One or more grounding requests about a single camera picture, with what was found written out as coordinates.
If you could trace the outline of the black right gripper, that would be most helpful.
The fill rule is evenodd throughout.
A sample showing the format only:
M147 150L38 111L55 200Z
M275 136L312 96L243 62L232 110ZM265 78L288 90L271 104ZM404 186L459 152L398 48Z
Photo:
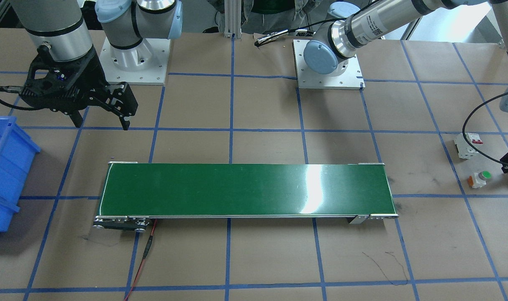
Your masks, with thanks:
M106 81L93 46L82 57L67 62L54 61L47 46L39 46L37 52L19 93L27 105L68 114L76 128L84 122L79 110L89 105L101 107L118 116L123 130L128 131L139 104L130 84Z

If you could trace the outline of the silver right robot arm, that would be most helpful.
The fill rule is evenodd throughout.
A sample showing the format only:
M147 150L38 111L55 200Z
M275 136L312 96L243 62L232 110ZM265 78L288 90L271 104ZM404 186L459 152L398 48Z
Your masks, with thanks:
M11 0L10 5L37 51L21 87L0 87L18 94L26 104L11 108L60 112L79 128L80 111L100 107L118 116L128 130L139 105L128 82L106 79L78 2ZM158 64L151 38L181 36L183 4L180 0L97 0L95 15L112 49L107 61L123 71L143 71Z

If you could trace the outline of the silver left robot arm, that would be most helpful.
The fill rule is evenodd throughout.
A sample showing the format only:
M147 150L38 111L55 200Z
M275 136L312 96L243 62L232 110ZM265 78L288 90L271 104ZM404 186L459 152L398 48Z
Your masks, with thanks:
M331 75L340 72L339 65L347 63L358 50L403 25L439 8L478 4L479 0L379 0L350 15L332 15L321 21L302 58L316 74ZM490 4L499 18L501 34L507 37L508 56L508 0L491 0ZM500 109L508 113L508 87L495 99L500 99Z

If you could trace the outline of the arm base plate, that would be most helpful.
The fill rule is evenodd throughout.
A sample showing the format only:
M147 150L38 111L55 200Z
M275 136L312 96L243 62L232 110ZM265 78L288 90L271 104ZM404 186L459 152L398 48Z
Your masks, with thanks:
M365 88L359 60L337 57L329 46L313 40L293 40L295 67L299 88L361 89Z
M111 84L164 85L170 46L171 40L149 38L133 49L121 50L106 38L99 55L106 80Z

